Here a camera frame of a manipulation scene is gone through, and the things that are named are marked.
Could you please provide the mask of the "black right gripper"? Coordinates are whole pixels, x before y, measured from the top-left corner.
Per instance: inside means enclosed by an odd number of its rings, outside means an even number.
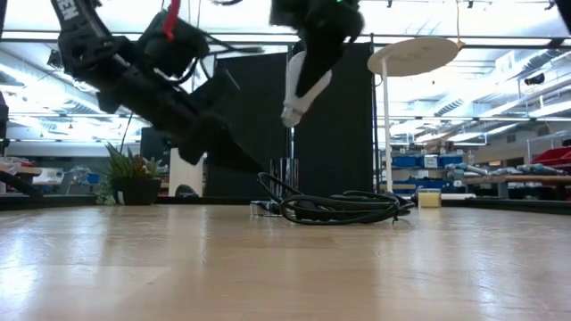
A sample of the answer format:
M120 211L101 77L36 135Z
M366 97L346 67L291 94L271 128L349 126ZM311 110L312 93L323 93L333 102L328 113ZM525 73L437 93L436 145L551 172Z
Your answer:
M364 27L359 0L271 0L269 24L290 27L298 32L332 31L354 42ZM304 59L296 95L305 96L341 59L345 43L304 45Z

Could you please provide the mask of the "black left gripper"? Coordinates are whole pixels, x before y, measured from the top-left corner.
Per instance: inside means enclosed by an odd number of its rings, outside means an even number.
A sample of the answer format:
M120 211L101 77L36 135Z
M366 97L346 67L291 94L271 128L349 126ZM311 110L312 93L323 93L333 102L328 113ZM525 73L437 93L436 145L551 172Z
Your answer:
M244 173L263 171L228 130L219 106L228 99L212 91L155 91L145 96L145 119L166 132L191 164L207 153L210 165Z

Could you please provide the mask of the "white lightbulb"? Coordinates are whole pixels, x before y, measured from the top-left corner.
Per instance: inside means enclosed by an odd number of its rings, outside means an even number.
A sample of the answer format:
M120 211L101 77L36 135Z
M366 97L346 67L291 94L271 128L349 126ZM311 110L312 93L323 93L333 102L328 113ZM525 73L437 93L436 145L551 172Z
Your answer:
M300 123L302 116L309 110L315 99L327 88L333 75L332 71L328 70L304 96L299 97L296 94L296 88L305 57L305 51L297 53L286 67L285 99L281 119L287 128L294 128Z

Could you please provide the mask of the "chrome lamp base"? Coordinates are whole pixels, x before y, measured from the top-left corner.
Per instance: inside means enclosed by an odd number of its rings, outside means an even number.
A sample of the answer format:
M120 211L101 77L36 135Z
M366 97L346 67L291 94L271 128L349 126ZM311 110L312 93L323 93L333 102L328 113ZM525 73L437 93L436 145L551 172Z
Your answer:
M252 201L251 214L256 217L280 217L279 205L287 197L299 193L298 160L275 158L270 160L269 171L256 178L259 188L267 196L265 201Z

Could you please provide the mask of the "white cylindrical container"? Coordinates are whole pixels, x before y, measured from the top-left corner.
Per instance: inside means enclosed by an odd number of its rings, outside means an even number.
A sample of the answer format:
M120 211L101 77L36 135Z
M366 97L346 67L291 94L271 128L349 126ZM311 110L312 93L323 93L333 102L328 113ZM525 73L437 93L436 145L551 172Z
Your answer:
M178 148L170 150L169 164L169 196L174 196L180 185L188 185L199 195L203 195L203 162L201 158L196 165L182 160Z

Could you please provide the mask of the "black monitor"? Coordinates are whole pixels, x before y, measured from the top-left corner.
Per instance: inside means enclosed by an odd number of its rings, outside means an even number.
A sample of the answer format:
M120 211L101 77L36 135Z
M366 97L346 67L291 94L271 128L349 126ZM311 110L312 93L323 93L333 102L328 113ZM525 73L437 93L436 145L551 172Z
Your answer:
M169 166L171 137L155 128L141 129L140 154L147 160L160 161L162 166Z

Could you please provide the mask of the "white round-top stand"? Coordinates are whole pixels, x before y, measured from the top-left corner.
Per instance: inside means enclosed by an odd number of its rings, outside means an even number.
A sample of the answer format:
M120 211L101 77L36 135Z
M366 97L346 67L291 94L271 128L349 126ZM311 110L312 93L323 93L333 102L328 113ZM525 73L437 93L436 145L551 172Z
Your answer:
M444 37L416 37L385 46L374 52L368 69L382 78L383 121L385 130L386 190L393 191L392 147L390 140L389 78L417 76L437 70L453 61L461 48L460 42Z

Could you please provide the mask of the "potted succulent plant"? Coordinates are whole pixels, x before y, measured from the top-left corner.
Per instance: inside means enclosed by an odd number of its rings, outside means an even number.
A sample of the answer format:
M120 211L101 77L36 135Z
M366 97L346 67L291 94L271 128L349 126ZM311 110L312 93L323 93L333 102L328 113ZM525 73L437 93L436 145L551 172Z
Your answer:
M109 160L96 193L101 205L152 205L161 190L161 174L167 167L162 160L146 159L128 149L121 152L113 144L105 146Z

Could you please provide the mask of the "long blue shelf bin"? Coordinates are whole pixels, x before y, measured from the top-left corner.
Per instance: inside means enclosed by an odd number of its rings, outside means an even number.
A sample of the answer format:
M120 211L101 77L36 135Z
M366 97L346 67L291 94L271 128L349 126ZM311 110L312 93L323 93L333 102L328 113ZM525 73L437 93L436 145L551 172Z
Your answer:
M413 194L419 188L440 189L443 193L464 193L463 186L455 186L451 180L408 179L393 182L393 191L401 194Z

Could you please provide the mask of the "wooden side table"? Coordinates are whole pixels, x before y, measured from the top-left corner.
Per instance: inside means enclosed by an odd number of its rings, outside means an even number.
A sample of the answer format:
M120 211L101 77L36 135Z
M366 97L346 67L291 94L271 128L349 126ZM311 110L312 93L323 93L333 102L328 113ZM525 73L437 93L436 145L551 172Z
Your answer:
M0 171L9 174L31 175L37 177L42 174L41 168L35 167L28 160L17 157L0 157Z

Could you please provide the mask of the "grey metal shelf rack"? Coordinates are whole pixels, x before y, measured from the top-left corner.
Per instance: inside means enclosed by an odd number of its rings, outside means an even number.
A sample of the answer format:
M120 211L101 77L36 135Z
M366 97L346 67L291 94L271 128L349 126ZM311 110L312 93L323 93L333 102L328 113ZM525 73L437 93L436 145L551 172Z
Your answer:
M554 142L557 140L571 139L571 131L564 130L546 136L538 136L526 140L527 156L529 159L533 156L533 144L543 141L550 141L551 147L554 147Z

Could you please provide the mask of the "wooden workbench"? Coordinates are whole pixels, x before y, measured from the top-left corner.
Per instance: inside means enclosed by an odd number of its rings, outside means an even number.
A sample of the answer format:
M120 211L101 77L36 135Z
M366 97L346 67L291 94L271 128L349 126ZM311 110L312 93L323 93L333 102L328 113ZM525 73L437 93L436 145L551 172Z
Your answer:
M540 183L542 185L554 186L559 199L567 198L567 187L571 186L571 176L534 176L534 175L504 175L504 176L484 176L465 177L462 179L464 185L496 184L497 193L500 198L509 198L509 183Z

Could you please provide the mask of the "red storage bin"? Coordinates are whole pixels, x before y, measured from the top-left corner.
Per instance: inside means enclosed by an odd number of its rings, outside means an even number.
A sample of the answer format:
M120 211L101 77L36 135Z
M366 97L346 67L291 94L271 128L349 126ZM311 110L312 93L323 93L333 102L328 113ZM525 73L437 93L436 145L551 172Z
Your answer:
M550 149L533 158L532 163L553 168L571 167L571 147Z

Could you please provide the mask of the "black aluminium table frame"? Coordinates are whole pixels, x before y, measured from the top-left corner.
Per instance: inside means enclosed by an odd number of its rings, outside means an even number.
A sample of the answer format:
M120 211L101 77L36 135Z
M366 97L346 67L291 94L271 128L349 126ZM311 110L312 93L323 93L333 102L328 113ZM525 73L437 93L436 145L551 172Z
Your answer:
M249 205L248 198L176 198L169 196L158 197L156 204L167 205ZM25 195L0 195L0 211L8 210L40 210L48 208L95 206L94 195L46 195L42 198L30 198ZM465 200L448 200L445 194L442 200L443 207L474 208L488 210L513 210L571 216L571 202L563 201L531 201L531 200L504 200L498 198L467 198Z

